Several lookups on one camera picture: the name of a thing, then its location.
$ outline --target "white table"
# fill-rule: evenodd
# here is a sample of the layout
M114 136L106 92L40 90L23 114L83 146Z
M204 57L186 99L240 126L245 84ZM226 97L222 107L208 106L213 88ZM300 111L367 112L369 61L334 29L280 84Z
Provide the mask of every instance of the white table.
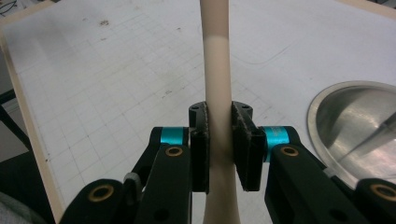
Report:
M254 108L257 125L292 125L312 149L305 117L321 90L396 85L396 13L348 3L230 2L233 99ZM152 127L187 126L188 107L205 99L198 1L63 0L3 33L57 219L83 186L122 180ZM270 222L267 168L260 192L238 189L243 223ZM204 204L194 193L193 223Z

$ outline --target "black metal bracket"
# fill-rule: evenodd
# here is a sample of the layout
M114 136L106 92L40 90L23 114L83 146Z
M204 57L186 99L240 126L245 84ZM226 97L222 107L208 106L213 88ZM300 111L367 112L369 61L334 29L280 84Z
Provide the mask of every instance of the black metal bracket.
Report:
M122 223L124 189L121 182L100 179L83 188L67 207L61 223Z
M148 141L148 146L146 147L143 155L137 161L132 173L136 173L140 176L140 180L143 186L146 186L147 181L149 179L149 174L151 172L152 165L154 163L155 157L157 156L158 150L161 146L167 145L165 143L161 143L161 136L163 132L163 127L154 127L151 130L151 135ZM187 146L189 140L188 129L183 129L183 139L182 145Z
M378 178L358 182L352 198L371 223L396 223L396 185Z
M188 147L170 145L158 151L134 223L191 223Z
M242 188L260 190L262 161L266 153L265 133L251 120L253 108L233 102L233 160Z
M295 145L274 148L265 203L274 223L369 223L309 151Z
M192 191L209 192L209 127L206 102L190 106Z

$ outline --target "blue spacer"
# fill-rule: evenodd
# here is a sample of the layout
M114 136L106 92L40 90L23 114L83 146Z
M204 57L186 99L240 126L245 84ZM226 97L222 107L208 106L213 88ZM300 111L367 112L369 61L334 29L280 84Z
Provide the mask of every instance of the blue spacer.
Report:
M163 127L161 144L183 145L183 127Z
M271 153L273 148L279 144L287 144L290 142L288 132L283 126L270 126L262 127L264 129L267 138L267 159L265 161L269 162L271 160Z

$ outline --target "stainless steel bowl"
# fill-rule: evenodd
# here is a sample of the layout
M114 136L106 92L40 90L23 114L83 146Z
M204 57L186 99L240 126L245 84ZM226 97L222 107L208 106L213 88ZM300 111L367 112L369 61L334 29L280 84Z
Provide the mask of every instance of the stainless steel bowl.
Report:
M308 131L316 152L355 188L360 179L396 183L396 87L351 81L322 91L308 110Z

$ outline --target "beige rod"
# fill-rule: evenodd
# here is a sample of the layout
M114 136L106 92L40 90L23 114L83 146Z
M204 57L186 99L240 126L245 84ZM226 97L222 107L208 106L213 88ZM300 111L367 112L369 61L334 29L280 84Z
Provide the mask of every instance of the beige rod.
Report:
M201 0L210 177L205 224L239 224L231 124L228 0Z

